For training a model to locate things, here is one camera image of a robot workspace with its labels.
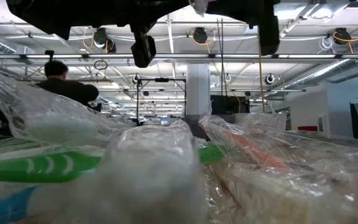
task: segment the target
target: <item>plastic wrapper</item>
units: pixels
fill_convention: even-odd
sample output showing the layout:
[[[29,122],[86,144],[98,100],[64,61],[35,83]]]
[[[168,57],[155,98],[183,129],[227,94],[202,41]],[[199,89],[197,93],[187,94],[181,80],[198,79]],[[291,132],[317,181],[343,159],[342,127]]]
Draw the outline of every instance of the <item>plastic wrapper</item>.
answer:
[[[245,211],[244,223],[358,223],[358,174],[240,162],[221,162],[214,169]]]
[[[189,0],[189,4],[199,15],[204,15],[208,9],[209,0]]]
[[[206,200],[209,223],[243,224],[245,212],[223,181],[214,173],[212,165],[204,166]]]
[[[207,217],[185,123],[129,129],[107,150],[46,146],[0,154],[0,223],[204,224]]]
[[[48,144],[17,138],[3,139],[0,140],[0,154],[44,146],[48,146]]]
[[[210,115],[210,111],[200,118],[200,126],[222,146],[230,160],[276,168],[358,173],[358,148],[281,131],[274,124],[274,114],[250,114],[241,124],[227,123]]]
[[[358,223],[358,147],[279,130],[275,114],[230,124],[210,112],[200,126],[226,158],[212,169],[244,223]]]
[[[82,104],[0,74],[0,110],[12,134],[61,146],[106,147],[131,126]]]

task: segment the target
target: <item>white wall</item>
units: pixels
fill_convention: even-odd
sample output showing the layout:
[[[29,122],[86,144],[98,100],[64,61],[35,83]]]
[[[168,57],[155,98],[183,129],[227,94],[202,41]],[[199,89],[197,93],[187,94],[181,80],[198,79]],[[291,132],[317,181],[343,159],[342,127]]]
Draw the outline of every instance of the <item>white wall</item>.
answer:
[[[350,103],[358,103],[358,77],[328,84],[327,93],[331,134],[353,138]]]
[[[290,108],[291,129],[298,130],[299,126],[318,126],[318,118],[323,118],[323,129],[329,133],[328,121],[328,99],[325,85],[306,88],[303,93],[290,93],[285,96],[284,101],[269,102],[274,110]],[[261,108],[254,109],[253,112],[261,112]],[[266,107],[266,112],[270,112],[270,107]]]
[[[331,77],[330,80],[346,77],[358,72],[358,68]],[[290,108],[291,128],[318,126],[318,118],[323,118],[324,134],[353,138],[350,103],[358,103],[358,77],[338,84],[327,81],[319,86],[306,88],[304,93],[290,93],[284,101],[271,101],[275,110]],[[260,113],[261,107],[253,109]]]

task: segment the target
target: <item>red object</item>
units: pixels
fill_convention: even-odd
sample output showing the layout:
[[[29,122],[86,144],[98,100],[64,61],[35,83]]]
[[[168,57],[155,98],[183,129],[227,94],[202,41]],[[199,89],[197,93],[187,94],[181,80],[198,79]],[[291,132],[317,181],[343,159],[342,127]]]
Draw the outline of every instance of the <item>red object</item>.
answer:
[[[299,126],[299,131],[317,131],[317,126]]]

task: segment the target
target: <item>metal frame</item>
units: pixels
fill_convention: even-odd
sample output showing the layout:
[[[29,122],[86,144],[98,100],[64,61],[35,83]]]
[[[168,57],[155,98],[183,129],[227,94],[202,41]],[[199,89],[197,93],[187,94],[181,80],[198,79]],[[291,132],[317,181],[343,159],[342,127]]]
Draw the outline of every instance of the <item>metal frame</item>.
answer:
[[[55,54],[53,56],[55,59],[133,59],[132,54]],[[154,59],[156,60],[175,60],[175,59],[185,59],[185,60],[198,60],[198,59],[224,59],[224,60],[250,60],[250,59],[259,59],[258,54],[156,54]],[[33,55],[1,55],[0,59],[44,59],[48,60],[49,55],[45,54],[33,54]],[[335,61],[338,59],[358,59],[358,54],[326,54],[326,55],[316,55],[316,54],[273,54],[262,56],[262,61],[265,59],[274,59],[277,62],[292,60],[331,60]]]
[[[142,83],[142,81],[146,81],[146,83],[142,86],[140,86],[140,83]],[[136,123],[139,126],[139,92],[141,90],[143,91],[148,91],[149,89],[144,89],[144,87],[149,84],[149,82],[154,81],[154,82],[169,82],[169,81],[174,81],[175,84],[180,88],[180,90],[177,91],[184,91],[185,92],[185,119],[186,119],[186,106],[187,106],[187,84],[186,84],[186,79],[183,78],[139,78],[136,81]],[[185,83],[185,88],[183,89],[179,83],[177,81],[182,81]]]
[[[155,88],[141,88],[140,90],[143,91],[151,91],[151,92],[158,92],[158,91],[170,91],[170,92],[175,92],[175,91],[183,91],[183,89],[155,89]],[[100,89],[99,91],[101,92],[118,92],[118,93],[124,93],[124,92],[135,92],[138,91],[138,89]],[[220,89],[211,89],[210,91],[212,92],[220,92]],[[238,88],[238,89],[227,89],[227,91],[230,92],[244,92],[244,91],[250,91],[250,92],[258,92],[260,93],[260,89],[247,89],[247,88]],[[282,93],[296,93],[296,92],[304,92],[306,90],[263,90],[263,92],[282,92]]]

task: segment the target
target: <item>ceiling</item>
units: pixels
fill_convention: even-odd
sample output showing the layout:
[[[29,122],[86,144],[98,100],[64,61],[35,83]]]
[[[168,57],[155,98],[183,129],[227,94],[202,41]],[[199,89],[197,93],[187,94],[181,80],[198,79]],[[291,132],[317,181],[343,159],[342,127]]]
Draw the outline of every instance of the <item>ceiling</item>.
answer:
[[[278,16],[280,29],[286,28],[305,7],[302,3],[281,3],[275,8]],[[344,53],[349,51],[348,45],[332,45],[327,50],[322,50],[321,42],[328,33],[332,34],[337,27],[345,27],[351,36],[358,38],[358,7],[340,8],[333,16],[322,14],[300,21],[290,32],[282,38],[278,54],[332,54]],[[258,43],[255,34],[249,30],[247,24],[235,21],[228,17],[215,15],[199,16],[193,8],[186,7],[175,11],[169,15],[172,23],[172,39],[173,45],[170,45],[168,36],[168,17],[160,18],[157,24],[149,32],[156,40],[158,54],[220,54],[219,42],[216,37],[217,25],[216,19],[223,19],[224,22],[224,54],[257,54]],[[206,29],[211,43],[208,45],[195,44],[191,38],[191,32],[196,26],[202,26]],[[134,43],[133,35],[130,28],[104,26],[117,46],[118,54],[130,54],[131,45]],[[24,45],[33,50],[34,54],[43,54],[45,50],[54,50],[56,54],[100,54],[104,53],[101,49],[92,46],[87,48],[85,45],[91,45],[91,33],[94,29],[89,30],[88,27],[72,27],[70,40],[64,42],[53,35],[47,35],[41,30],[27,24],[25,21],[13,16],[7,9],[5,0],[0,0],[0,42],[7,46],[17,47]],[[358,42],[353,44],[357,51]],[[0,66],[8,69],[20,76],[27,74],[30,79],[42,80],[44,78],[42,64],[46,60],[34,60],[32,65],[26,65],[15,60],[0,60]],[[112,89],[133,88],[132,77],[139,74],[143,78],[170,77],[173,78],[173,70],[175,78],[186,77],[186,61],[172,63],[173,61],[158,61],[148,68],[137,68],[133,63],[128,64],[127,60],[107,60],[109,68],[97,72],[92,66],[94,60],[85,62],[84,60],[65,60],[69,64],[70,79],[87,80],[87,83],[96,85],[100,90],[103,98],[117,103],[133,103],[128,94],[118,93],[116,91],[108,92]],[[221,62],[208,62],[212,75],[218,75],[221,72]],[[262,64],[262,75],[269,73],[274,74],[280,79],[276,79],[274,86],[279,86],[297,75],[317,66],[318,63],[294,61],[269,61]],[[224,70],[230,75],[228,77],[228,85],[230,88],[260,88],[259,87],[259,64],[258,63],[241,63],[241,62],[224,62]],[[98,79],[98,82],[90,82],[89,79]],[[175,88],[174,83],[149,83],[147,88]],[[148,98],[183,98],[183,92],[166,92],[166,93],[150,93]]]

